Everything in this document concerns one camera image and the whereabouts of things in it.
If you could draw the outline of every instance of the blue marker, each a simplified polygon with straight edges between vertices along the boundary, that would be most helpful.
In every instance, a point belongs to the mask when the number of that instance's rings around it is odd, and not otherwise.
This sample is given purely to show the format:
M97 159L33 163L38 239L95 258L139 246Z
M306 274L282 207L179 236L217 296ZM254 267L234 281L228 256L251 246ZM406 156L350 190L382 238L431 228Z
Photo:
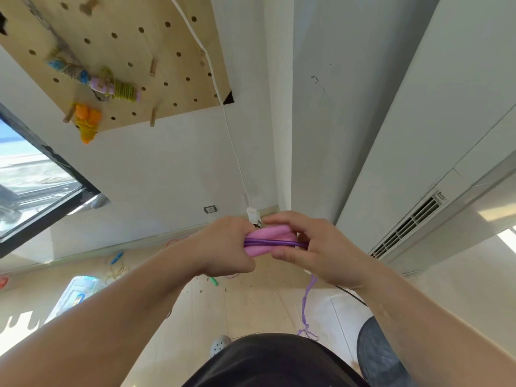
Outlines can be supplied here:
M111 265L114 265L122 257L123 254L124 254L124 252L121 251L120 254L118 254L116 257L114 257L114 259L111 261Z

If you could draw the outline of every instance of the white power cord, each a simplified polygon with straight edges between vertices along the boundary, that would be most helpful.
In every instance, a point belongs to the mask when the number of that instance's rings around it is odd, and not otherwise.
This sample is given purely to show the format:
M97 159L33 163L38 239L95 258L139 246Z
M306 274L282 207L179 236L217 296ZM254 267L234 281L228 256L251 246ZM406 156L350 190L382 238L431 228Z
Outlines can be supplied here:
M215 87L215 92L217 94L217 98L219 99L219 103L221 105L221 107L223 108L223 112L224 112L224 120L225 120L225 123L226 123L226 128L228 129L228 136L229 136L229 141L231 142L231 146L233 147L233 153L235 154L235 158L236 158L236 163L238 165L238 171L240 173L240 178L242 179L242 185L243 185L243 190L244 192L246 193L246 197L247 197L247 205L249 208L252 208L252 205L251 205L251 199L249 198L249 194L247 192L247 188L246 188L246 183L244 182L243 180L243 175L242 175L242 168L240 168L240 162L238 161L238 155L236 153L236 149L235 149L235 144L233 143L233 139L231 138L231 133L229 131L229 125L228 125L228 117L226 116L226 113L225 113L225 109L224 109L224 103L223 103L223 100L221 99L220 97L220 93L219 93L219 88L217 87L217 82L215 80L215 72L213 71L213 66L212 66L212 61L210 59L210 55L208 54L208 51L206 50L206 48L203 46L203 44L201 43L201 40L197 37L197 35L195 34L195 31L194 29L192 28L192 26L190 25L190 22L188 21L188 18L186 17L185 13L183 12L183 10L181 9L181 7L179 6L179 4L177 3L176 0L171 0L175 7L177 8L178 12L181 14L181 17L183 18L183 20L185 21L186 23L186 26L188 27L188 29L190 30L191 34L193 35L193 38L196 40L197 44L201 47L201 50L204 51L204 54L206 55L206 59L208 61L208 66L210 67L210 72L212 74L212 80L213 80L213 86Z

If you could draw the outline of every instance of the electrical socket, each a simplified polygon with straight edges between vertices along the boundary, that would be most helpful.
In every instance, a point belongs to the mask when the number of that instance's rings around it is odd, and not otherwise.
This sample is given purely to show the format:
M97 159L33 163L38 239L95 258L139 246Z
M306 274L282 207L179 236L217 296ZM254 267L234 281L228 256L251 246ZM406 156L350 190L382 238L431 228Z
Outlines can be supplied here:
M217 207L215 205L212 206L206 206L204 208L205 213L215 213L217 211Z

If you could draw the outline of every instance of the wooden pegboard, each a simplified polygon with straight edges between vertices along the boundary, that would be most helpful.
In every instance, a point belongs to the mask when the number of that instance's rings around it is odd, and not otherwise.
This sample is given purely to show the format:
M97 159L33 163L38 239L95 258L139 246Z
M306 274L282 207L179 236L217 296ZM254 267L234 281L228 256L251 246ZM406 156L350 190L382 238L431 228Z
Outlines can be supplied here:
M138 103L99 102L89 87L54 71L45 64L56 45L52 34L20 0L0 0L8 19L8 36L0 35L0 45L63 113L72 102L97 108L103 114L102 131L149 121L156 106L162 118L219 105L208 62L170 0L99 0L91 16L80 11L87 1L32 0L91 75L109 67L117 79L141 90ZM230 86L211 1L177 2L210 54L224 100ZM149 73L153 58L155 77Z

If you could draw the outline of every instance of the vent grille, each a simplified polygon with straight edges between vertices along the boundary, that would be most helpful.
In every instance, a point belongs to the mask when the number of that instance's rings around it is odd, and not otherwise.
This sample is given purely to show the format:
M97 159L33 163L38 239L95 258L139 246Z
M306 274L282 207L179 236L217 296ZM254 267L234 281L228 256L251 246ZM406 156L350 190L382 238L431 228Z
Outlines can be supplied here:
M409 218L403 221L382 243L380 243L372 252L371 256L378 259L392 247L394 247L400 240L410 234L423 221L432 215L439 207L446 201L444 195L438 191L434 193L428 200L424 201L422 205L417 208Z

